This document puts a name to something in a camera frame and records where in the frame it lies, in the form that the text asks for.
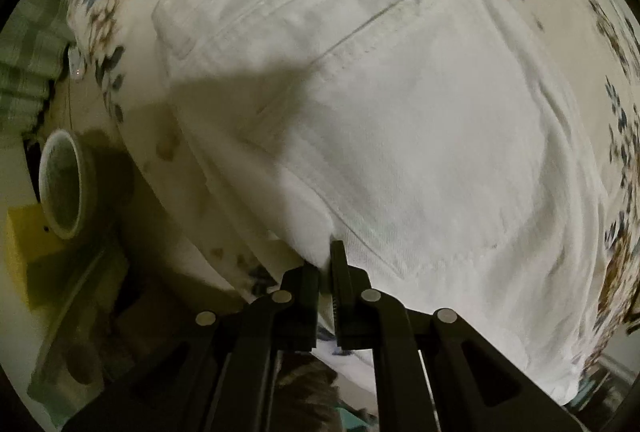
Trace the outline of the green checked cloth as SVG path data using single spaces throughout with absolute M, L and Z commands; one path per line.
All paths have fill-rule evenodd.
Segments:
M 1 134 L 28 133 L 51 97 L 74 36 L 67 0 L 20 0 L 1 33 Z

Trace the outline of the floral fleece blanket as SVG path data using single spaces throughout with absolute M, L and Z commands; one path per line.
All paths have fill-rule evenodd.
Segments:
M 234 192 L 210 190 L 168 100 L 153 24 L 162 1 L 68 0 L 67 19 L 93 64 L 106 112 L 158 201 L 213 269 L 255 300 L 276 290 L 286 270 L 310 262 Z M 506 2 L 570 85 L 605 191 L 606 267 L 583 372 L 622 322 L 639 282 L 639 26 L 615 0 Z

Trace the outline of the white pants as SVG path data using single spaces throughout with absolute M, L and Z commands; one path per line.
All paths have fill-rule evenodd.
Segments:
M 452 308 L 561 404 L 591 352 L 605 191 L 506 0 L 163 0 L 168 100 L 212 192 L 318 267 Z

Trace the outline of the yellow box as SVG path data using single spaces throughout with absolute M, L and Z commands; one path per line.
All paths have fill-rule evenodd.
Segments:
M 6 212 L 6 267 L 29 311 L 51 303 L 72 274 L 74 249 L 49 224 L 41 204 Z

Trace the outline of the white round cup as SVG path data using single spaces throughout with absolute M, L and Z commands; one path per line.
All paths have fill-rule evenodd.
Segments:
M 38 172 L 40 202 L 55 235 L 63 240 L 88 232 L 98 207 L 93 151 L 72 131 L 53 131 L 44 144 Z

